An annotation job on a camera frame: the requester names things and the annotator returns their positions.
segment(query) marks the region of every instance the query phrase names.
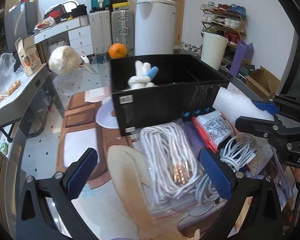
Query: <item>orange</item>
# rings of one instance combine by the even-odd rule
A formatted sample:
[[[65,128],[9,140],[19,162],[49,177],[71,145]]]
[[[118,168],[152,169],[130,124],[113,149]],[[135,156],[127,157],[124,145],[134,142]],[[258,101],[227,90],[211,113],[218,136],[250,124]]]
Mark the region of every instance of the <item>orange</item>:
[[[111,58],[125,57],[128,53],[127,47],[122,43],[112,44],[109,48],[109,56]]]

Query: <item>blue sneaker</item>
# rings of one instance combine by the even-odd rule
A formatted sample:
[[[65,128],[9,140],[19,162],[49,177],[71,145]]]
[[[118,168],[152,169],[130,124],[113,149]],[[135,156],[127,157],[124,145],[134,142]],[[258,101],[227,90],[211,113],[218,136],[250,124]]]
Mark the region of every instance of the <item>blue sneaker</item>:
[[[236,13],[236,14],[240,14],[242,16],[243,19],[247,18],[247,12],[245,7],[243,6],[238,6],[235,4],[232,4],[230,6],[230,8],[227,10],[227,12],[231,12],[231,13]]]

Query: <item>red sneaker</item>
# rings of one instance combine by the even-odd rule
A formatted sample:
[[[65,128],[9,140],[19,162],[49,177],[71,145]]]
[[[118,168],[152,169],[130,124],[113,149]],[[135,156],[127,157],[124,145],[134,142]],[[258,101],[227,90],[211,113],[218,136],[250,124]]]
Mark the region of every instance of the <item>red sneaker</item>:
[[[225,38],[227,38],[228,39],[228,43],[230,43],[231,38],[232,38],[232,33],[231,32],[226,32]]]
[[[218,11],[224,11],[224,12],[226,12],[229,8],[230,8],[230,5],[219,3],[218,7],[215,8],[215,9],[218,10]]]
[[[230,40],[230,44],[237,46],[238,42],[240,41],[240,36],[237,33],[231,33],[231,40]]]

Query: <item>blue gripper pad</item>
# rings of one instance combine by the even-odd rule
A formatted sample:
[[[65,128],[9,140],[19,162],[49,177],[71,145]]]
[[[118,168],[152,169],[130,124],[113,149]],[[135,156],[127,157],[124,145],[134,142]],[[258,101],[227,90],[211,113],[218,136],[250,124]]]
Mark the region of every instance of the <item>blue gripper pad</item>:
[[[202,148],[200,163],[220,197],[229,201],[232,196],[232,190],[235,187],[234,172],[231,168],[226,163],[220,161],[218,155],[213,153],[209,148]]]
[[[79,197],[84,185],[93,172],[98,163],[98,153],[95,149],[88,148],[80,159],[72,163],[66,170],[72,174],[66,181],[66,197],[68,200],[76,199]]]
[[[252,103],[260,110],[268,111],[269,114],[271,114],[271,115],[275,115],[280,112],[280,109],[274,103],[271,103],[271,102],[252,101]]]

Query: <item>silver suitcase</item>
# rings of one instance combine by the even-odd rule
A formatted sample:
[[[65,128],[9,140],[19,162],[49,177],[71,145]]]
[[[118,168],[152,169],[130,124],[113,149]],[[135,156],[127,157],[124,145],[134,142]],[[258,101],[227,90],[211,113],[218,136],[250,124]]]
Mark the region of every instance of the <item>silver suitcase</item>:
[[[111,13],[112,42],[123,43],[134,50],[134,11],[118,10]]]
[[[108,53],[112,45],[110,11],[94,12],[90,14],[89,20],[94,54]]]

